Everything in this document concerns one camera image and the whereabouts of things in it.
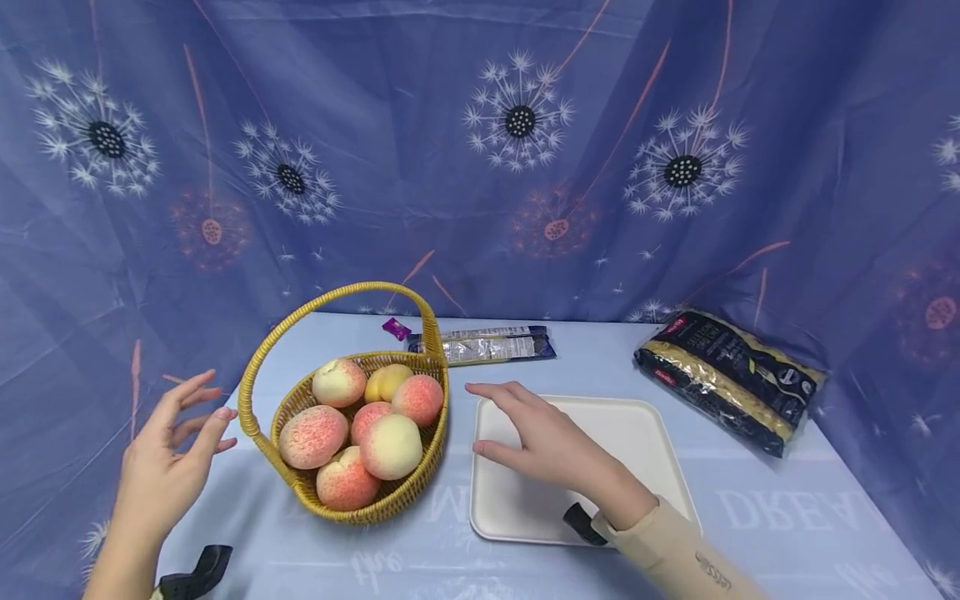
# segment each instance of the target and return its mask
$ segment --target snack bar package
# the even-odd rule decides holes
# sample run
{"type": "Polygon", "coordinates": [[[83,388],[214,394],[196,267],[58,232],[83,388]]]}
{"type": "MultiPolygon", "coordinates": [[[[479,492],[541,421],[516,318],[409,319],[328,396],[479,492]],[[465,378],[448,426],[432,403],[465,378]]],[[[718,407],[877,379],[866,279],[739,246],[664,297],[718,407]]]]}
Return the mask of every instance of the snack bar package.
{"type": "MultiPolygon", "coordinates": [[[[407,351],[423,352],[422,337],[419,333],[407,337],[407,351]]],[[[543,325],[447,331],[440,337],[450,367],[557,357],[543,325]]]]}
{"type": "Polygon", "coordinates": [[[673,316],[634,359],[721,427],[778,458],[826,378],[699,310],[673,316]]]}

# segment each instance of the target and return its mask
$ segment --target beige sleeve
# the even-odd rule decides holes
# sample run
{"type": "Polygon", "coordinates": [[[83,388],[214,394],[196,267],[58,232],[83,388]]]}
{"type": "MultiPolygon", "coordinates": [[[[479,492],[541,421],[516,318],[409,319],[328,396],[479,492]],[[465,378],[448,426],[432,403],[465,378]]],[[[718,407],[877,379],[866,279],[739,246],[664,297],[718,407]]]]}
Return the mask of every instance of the beige sleeve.
{"type": "Polygon", "coordinates": [[[640,567],[667,598],[767,598],[700,537],[693,523],[658,498],[660,505],[627,531],[615,531],[599,513],[593,518],[593,529],[640,567]]]}

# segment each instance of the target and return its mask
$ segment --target black clip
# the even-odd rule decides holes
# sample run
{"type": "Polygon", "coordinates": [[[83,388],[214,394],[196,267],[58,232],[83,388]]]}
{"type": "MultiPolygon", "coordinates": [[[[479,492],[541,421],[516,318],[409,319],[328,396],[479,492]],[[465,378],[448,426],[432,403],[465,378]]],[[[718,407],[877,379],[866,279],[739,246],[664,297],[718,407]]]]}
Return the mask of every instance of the black clip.
{"type": "Polygon", "coordinates": [[[607,539],[597,533],[591,524],[592,519],[580,502],[575,502],[573,506],[566,509],[564,513],[564,523],[569,525],[573,531],[577,532],[580,539],[591,546],[605,546],[607,539]]]}
{"type": "Polygon", "coordinates": [[[227,572],[230,546],[206,546],[192,573],[174,573],[160,578],[163,600],[197,600],[217,587],[227,572]]]}

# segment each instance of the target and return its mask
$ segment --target light blue tablecloth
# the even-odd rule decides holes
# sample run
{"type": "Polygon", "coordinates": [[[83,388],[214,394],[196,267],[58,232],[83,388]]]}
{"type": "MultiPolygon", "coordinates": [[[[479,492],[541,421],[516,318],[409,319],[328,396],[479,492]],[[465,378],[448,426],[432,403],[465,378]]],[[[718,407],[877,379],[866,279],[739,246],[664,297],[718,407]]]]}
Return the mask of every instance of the light blue tablecloth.
{"type": "MultiPolygon", "coordinates": [[[[385,317],[312,314],[270,352],[253,389],[267,429],[283,396],[326,360],[398,349],[385,317]]],[[[419,320],[403,318],[414,331],[419,320]]],[[[441,320],[441,329],[528,324],[441,320]]],[[[705,536],[775,598],[939,598],[916,561],[808,422],[792,454],[764,460],[661,390],[632,364],[652,325],[547,323],[559,358],[450,370],[450,428],[440,471],[417,503],[366,530],[301,508],[244,436],[218,456],[196,506],[163,549],[159,573],[190,571],[203,546],[234,546],[214,599],[541,600],[656,598],[615,551],[489,542],[469,525],[476,398],[468,381],[516,379],[541,394],[638,398],[663,416],[705,536]]],[[[236,406],[236,393],[230,397],[236,406]]]]}

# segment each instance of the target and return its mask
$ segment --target white tray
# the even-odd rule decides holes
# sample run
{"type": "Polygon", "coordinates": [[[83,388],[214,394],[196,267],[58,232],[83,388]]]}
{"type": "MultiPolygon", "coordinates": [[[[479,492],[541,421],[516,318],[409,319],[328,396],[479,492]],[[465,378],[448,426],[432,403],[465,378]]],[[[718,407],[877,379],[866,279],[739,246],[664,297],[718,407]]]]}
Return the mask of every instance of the white tray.
{"type": "MultiPolygon", "coordinates": [[[[700,528],[700,519],[680,471],[663,419],[638,400],[544,396],[619,459],[651,491],[667,499],[700,528]]],[[[477,406],[477,440],[520,446],[510,419],[488,399],[477,406]]],[[[564,523],[564,513],[580,502],[593,516],[597,507],[578,493],[527,479],[474,455],[470,524],[488,540],[587,545],[564,523]]]]}

